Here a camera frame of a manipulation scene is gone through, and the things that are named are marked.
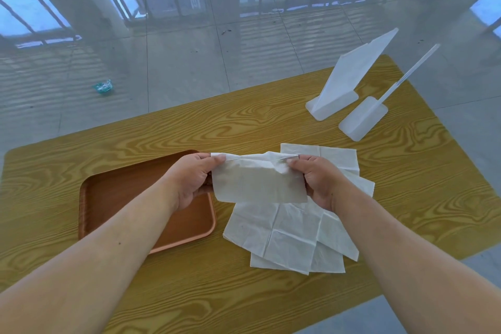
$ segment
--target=glossy gray floor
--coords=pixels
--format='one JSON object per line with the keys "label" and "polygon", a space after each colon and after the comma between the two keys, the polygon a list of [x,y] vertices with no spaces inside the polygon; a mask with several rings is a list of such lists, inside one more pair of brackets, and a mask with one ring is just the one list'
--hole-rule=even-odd
{"label": "glossy gray floor", "polygon": [[[501,193],[499,0],[0,0],[0,154],[387,48]],[[92,86],[111,79],[115,90]],[[500,246],[467,260],[499,285]],[[403,331],[383,298],[304,332]]]}

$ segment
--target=tray rim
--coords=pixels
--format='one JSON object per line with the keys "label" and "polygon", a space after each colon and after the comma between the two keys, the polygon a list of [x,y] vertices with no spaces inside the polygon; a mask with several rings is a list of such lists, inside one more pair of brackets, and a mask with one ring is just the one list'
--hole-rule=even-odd
{"label": "tray rim", "polygon": [[[162,157],[172,156],[174,154],[183,154],[183,155],[180,156],[180,158],[181,158],[182,156],[185,156],[187,154],[193,154],[193,153],[200,153],[200,151],[194,150],[194,149],[189,149],[189,150],[174,152],[174,153],[171,153],[171,154],[164,154],[163,156],[155,157],[153,159],[149,159],[149,160],[145,160],[145,161],[140,161],[140,162],[134,163],[134,164],[119,166],[118,168],[110,169],[110,170],[104,171],[104,172],[99,172],[99,173],[90,175],[86,179],[84,179],[84,181],[80,185],[79,195],[78,195],[78,240],[80,241],[85,236],[87,236],[87,235],[90,234],[90,232],[87,233],[87,234],[85,234],[85,229],[84,229],[84,227],[85,227],[85,209],[83,208],[83,205],[85,203],[84,189],[85,189],[85,186],[90,182],[89,181],[90,179],[92,179],[92,178],[94,178],[96,176],[108,173],[108,172],[114,172],[114,171],[116,171],[118,169],[126,168],[128,166],[134,166],[136,164],[145,163],[147,161],[156,160],[156,159],[159,159],[159,158],[162,158]],[[166,244],[165,246],[161,246],[161,247],[157,247],[157,248],[152,248],[151,251],[149,252],[149,254],[153,254],[155,252],[160,252],[160,251],[166,250],[168,248],[177,247],[177,246],[180,246],[181,244],[185,244],[185,243],[193,242],[193,241],[201,239],[201,238],[205,238],[205,237],[209,236],[216,229],[217,217],[216,217],[216,211],[214,210],[214,203],[212,201],[211,193],[206,193],[206,196],[207,196],[207,199],[209,201],[210,215],[212,217],[212,226],[210,227],[210,229],[208,231],[202,233],[202,234],[198,234],[198,235],[192,236],[190,238],[179,240],[178,242]]]}

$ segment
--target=wood grain surface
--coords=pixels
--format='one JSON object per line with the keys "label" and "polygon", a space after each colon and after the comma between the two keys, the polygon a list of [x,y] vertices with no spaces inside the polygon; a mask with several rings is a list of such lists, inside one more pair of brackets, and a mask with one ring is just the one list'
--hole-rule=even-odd
{"label": "wood grain surface", "polygon": [[[0,290],[77,241],[84,179],[186,149],[279,152],[281,142],[358,150],[374,198],[403,224],[456,258],[501,241],[501,201],[438,118],[405,82],[389,113],[360,142],[338,128],[366,96],[402,73],[381,56],[359,101],[323,122],[306,111],[332,68],[235,91],[42,141],[7,153],[0,191]],[[107,332],[292,332],[380,294],[364,260],[346,274],[249,267],[222,238],[233,204],[216,202],[207,238],[148,256]]]}

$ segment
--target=stack of napkins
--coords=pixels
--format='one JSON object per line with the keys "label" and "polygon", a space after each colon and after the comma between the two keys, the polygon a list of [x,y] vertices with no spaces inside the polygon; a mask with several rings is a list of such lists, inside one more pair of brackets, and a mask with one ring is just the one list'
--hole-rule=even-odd
{"label": "stack of napkins", "polygon": [[236,202],[223,237],[250,253],[250,266],[344,273],[343,255],[358,260],[358,249],[336,214],[306,195],[303,175],[287,165],[298,154],[322,156],[362,191],[374,183],[359,176],[354,149],[282,144],[281,153],[226,154],[212,171],[216,198]]}

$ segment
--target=tray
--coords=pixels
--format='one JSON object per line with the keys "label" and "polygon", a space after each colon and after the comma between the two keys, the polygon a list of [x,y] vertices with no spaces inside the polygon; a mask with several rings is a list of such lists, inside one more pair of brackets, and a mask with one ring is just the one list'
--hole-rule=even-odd
{"label": "tray", "polygon": [[[144,161],[87,178],[80,187],[78,237],[82,239],[153,185],[179,158],[198,153],[188,150]],[[210,194],[193,199],[170,217],[150,253],[208,236],[216,227]]]}

